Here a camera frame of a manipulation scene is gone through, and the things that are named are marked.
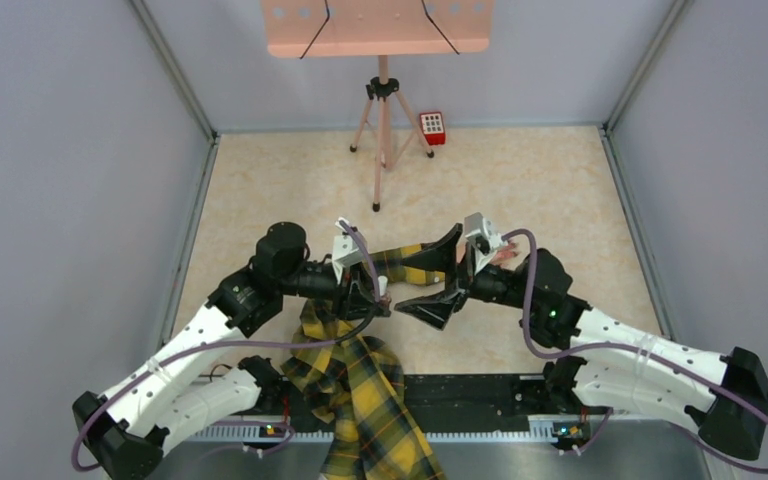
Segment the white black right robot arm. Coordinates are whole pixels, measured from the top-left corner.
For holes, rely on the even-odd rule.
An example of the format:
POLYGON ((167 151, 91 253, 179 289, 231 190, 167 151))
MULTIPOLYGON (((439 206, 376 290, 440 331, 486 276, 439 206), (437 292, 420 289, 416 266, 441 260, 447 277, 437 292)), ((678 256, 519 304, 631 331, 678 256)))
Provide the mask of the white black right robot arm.
POLYGON ((466 302, 519 308, 527 347, 546 361, 546 397, 560 412, 606 408, 681 427, 719 454, 759 458, 768 427, 768 376, 742 347, 699 350, 625 324, 570 293, 571 276, 532 246, 515 269, 492 263, 507 237, 454 226, 404 259, 440 275, 444 289, 397 305, 435 328, 466 302))

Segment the mannequin hand painted nails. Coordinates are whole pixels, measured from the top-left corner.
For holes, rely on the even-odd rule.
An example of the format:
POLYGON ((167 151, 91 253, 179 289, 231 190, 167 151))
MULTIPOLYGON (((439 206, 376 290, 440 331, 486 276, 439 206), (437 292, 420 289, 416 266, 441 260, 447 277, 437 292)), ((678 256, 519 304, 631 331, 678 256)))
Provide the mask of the mannequin hand painted nails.
POLYGON ((521 254, 519 245, 517 242, 508 242, 506 245, 501 247, 493 256, 493 258, 490 260, 490 264, 496 265, 496 266, 502 266, 506 262, 510 260, 514 260, 517 257, 519 257, 521 254))

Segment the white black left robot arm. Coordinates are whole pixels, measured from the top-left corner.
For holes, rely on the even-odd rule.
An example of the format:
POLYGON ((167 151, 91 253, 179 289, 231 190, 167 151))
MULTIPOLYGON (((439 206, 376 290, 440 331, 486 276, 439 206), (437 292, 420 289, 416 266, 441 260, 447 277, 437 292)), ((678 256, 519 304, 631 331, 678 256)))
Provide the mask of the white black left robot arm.
POLYGON ((72 405, 78 429, 70 460, 77 472, 103 469, 111 479, 145 479, 178 444, 237 411, 268 413, 280 386, 256 367, 224 379, 192 383, 283 309, 287 297, 325 301, 340 320, 356 326, 334 339, 293 341, 287 350, 315 350, 360 334, 387 315, 387 281, 374 267, 367 242, 346 219, 331 253, 310 259, 307 234, 293 222, 267 229, 248 263, 219 282, 185 327, 141 366, 101 393, 86 391, 72 405))

